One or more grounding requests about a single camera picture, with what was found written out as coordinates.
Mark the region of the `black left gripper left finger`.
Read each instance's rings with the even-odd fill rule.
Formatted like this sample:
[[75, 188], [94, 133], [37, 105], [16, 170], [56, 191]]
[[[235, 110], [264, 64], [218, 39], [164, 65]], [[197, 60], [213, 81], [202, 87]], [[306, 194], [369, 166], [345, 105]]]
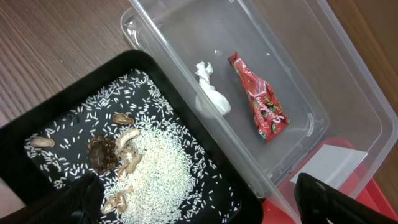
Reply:
[[104, 186], [93, 173], [85, 174], [54, 193], [1, 218], [1, 224], [98, 223]]

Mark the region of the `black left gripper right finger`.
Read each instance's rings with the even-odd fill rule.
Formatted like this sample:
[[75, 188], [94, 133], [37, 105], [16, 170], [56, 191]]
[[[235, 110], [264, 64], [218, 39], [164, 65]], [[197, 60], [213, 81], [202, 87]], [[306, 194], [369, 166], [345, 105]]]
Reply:
[[307, 173], [298, 175], [294, 197], [302, 224], [397, 224]]

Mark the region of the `rice and food scraps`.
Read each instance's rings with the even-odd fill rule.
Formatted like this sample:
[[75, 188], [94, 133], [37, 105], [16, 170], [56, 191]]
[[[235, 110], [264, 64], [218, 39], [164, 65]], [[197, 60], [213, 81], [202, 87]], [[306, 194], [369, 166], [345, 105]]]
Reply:
[[[113, 121], [115, 114], [132, 118], [139, 130], [131, 144], [142, 158], [131, 174], [118, 174], [121, 162], [102, 171], [87, 155], [93, 137], [117, 139], [129, 129]], [[126, 210], [112, 207], [101, 223], [226, 223], [241, 207], [233, 186], [140, 70], [117, 77], [29, 134], [24, 152], [56, 188], [94, 173], [104, 185], [103, 206], [123, 193]]]

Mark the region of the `red candy wrapper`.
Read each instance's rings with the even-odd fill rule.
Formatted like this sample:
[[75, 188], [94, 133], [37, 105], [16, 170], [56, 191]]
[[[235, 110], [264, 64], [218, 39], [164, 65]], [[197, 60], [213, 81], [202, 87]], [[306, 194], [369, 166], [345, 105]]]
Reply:
[[272, 85], [248, 69], [240, 55], [235, 52], [228, 62], [239, 75], [248, 96], [258, 133], [265, 142], [276, 138], [290, 123], [277, 99]]

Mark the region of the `white tissue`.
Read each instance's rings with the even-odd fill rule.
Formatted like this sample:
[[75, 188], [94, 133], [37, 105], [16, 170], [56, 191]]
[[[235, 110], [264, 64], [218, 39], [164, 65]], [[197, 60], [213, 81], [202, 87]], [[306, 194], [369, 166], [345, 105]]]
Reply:
[[224, 116], [231, 111], [231, 105], [224, 95], [216, 91], [215, 87], [210, 83], [210, 75], [213, 73], [213, 67], [210, 62], [201, 61], [196, 64], [195, 74], [198, 76], [198, 84], [205, 92], [216, 109]]

